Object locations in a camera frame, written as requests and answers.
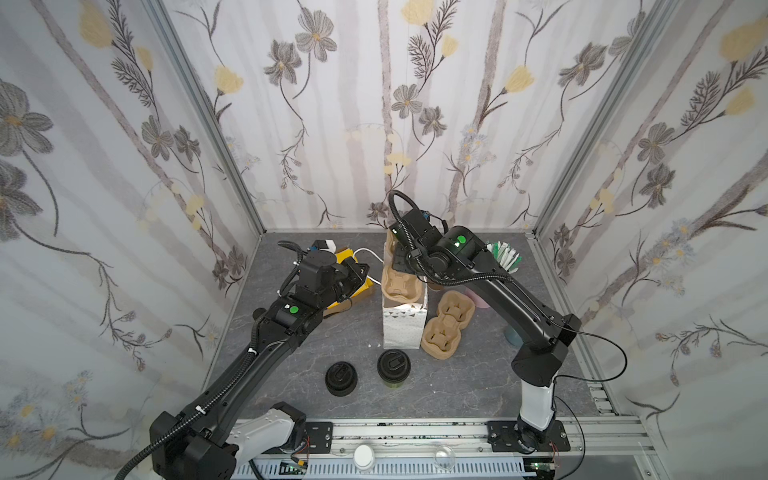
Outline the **black cup lid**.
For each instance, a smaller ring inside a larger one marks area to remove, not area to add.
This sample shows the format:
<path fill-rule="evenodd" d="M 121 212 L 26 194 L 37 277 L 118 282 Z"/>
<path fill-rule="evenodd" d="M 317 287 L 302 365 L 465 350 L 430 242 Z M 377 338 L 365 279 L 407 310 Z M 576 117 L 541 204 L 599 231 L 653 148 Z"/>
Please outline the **black cup lid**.
<path fill-rule="evenodd" d="M 411 373 L 409 356 L 399 349 L 385 350 L 377 360 L 377 372 L 384 382 L 403 382 Z"/>

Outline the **brown pulp cup carrier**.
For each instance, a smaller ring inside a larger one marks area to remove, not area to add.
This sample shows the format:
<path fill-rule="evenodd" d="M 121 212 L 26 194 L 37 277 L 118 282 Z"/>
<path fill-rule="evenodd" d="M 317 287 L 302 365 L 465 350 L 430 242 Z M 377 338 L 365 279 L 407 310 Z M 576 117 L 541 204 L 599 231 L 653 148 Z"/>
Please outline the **brown pulp cup carrier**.
<path fill-rule="evenodd" d="M 446 291 L 438 303 L 436 316 L 431 318 L 424 328 L 421 348 L 438 360 L 452 357 L 475 310 L 475 303 L 467 295 Z"/>
<path fill-rule="evenodd" d="M 395 247 L 396 239 L 388 231 L 384 245 L 382 293 L 385 298 L 396 304 L 423 304 L 425 300 L 424 284 L 415 275 L 394 269 Z"/>

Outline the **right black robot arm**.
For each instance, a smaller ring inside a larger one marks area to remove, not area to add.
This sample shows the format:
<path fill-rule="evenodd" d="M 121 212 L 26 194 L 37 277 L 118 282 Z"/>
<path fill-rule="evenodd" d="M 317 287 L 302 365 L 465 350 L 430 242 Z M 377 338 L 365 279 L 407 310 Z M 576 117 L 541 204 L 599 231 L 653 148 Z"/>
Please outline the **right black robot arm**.
<path fill-rule="evenodd" d="M 406 268 L 441 286 L 467 286 L 520 336 L 511 362 L 521 380 L 522 400 L 513 427 L 513 448 L 530 454 L 547 443 L 555 422 L 554 382 L 581 321 L 561 315 L 535 298 L 496 260 L 477 235 L 462 226 L 441 233 L 413 208 L 395 214 L 390 230 Z"/>

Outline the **white paper bag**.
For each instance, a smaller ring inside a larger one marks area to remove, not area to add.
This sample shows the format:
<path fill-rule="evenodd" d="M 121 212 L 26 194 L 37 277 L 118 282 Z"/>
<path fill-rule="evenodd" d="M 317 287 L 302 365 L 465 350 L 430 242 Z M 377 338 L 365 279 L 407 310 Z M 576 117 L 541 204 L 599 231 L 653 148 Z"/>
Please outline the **white paper bag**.
<path fill-rule="evenodd" d="M 383 345 L 385 348 L 415 350 L 420 348 L 421 336 L 426 324 L 428 313 L 427 290 L 424 284 L 425 300 L 423 304 L 396 304 L 384 297 L 382 293 L 382 272 L 384 263 L 384 248 L 381 255 L 373 250 L 361 247 L 353 251 L 356 260 L 363 255 L 363 260 L 373 259 L 382 267 L 380 274 L 368 274 L 368 278 L 377 286 L 382 295 L 382 329 Z"/>

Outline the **stack of black lids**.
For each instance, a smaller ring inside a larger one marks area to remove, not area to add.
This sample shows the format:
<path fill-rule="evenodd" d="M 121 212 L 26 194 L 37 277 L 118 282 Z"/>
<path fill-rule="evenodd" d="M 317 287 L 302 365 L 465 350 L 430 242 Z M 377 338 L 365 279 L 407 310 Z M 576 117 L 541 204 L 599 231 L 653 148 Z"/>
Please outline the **stack of black lids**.
<path fill-rule="evenodd" d="M 336 397 L 348 396 L 358 384 L 357 370 L 347 361 L 336 362 L 326 371 L 324 382 L 331 395 Z"/>

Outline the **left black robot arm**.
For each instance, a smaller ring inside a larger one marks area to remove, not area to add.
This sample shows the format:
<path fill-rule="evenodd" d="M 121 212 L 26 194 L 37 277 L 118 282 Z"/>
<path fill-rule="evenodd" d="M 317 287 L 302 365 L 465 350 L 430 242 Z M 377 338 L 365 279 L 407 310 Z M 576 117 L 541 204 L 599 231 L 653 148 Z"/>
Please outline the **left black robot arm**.
<path fill-rule="evenodd" d="M 150 443 L 117 472 L 125 479 L 149 459 L 164 479 L 229 479 L 237 468 L 231 432 L 246 404 L 276 367 L 303 344 L 334 303 L 352 298 L 369 266 L 352 257 L 284 241 L 296 253 L 294 268 L 268 308 L 254 311 L 251 337 L 236 359 L 179 413 L 161 413 L 151 424 Z"/>

